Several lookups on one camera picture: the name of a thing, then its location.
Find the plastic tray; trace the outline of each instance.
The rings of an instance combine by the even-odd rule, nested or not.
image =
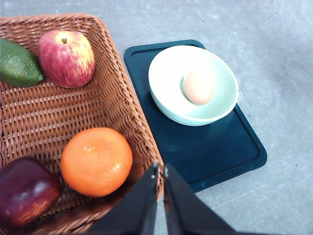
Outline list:
[[[226,117],[200,127],[178,124],[155,105],[148,70],[162,50],[177,45],[204,48],[195,40],[130,47],[124,61],[161,156],[194,191],[263,166],[267,153],[238,105]]]

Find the wicker basket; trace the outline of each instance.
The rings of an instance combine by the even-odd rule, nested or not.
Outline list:
[[[78,132],[97,126],[111,127],[128,140],[134,163],[128,183],[133,184],[157,159],[163,165],[155,140],[129,82],[123,63],[105,24],[88,14],[41,15],[2,18],[0,36],[37,53],[37,41],[51,30],[83,33],[92,46],[96,71],[91,82],[61,88],[47,79],[30,88],[13,88],[0,82],[0,167],[32,156],[57,175],[63,195],[36,223],[23,228],[33,234],[79,233],[88,229],[125,194],[85,197],[68,187],[60,175],[60,157],[66,143]],[[158,198],[163,194],[159,178]],[[11,230],[1,228],[0,234]]]

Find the egg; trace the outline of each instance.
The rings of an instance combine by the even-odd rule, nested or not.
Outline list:
[[[207,104],[213,96],[210,75],[201,71],[188,73],[182,81],[182,92],[194,104]]]

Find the gray floor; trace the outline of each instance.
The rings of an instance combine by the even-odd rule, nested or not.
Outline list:
[[[101,18],[120,55],[196,39],[224,59],[268,162],[199,198],[239,231],[313,234],[313,1],[1,0],[2,16],[66,12]],[[156,234],[166,234],[162,202]]]

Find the green avocado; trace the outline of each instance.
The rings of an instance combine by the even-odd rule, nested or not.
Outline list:
[[[4,38],[0,38],[0,76],[14,87],[30,87],[44,78],[37,56]]]

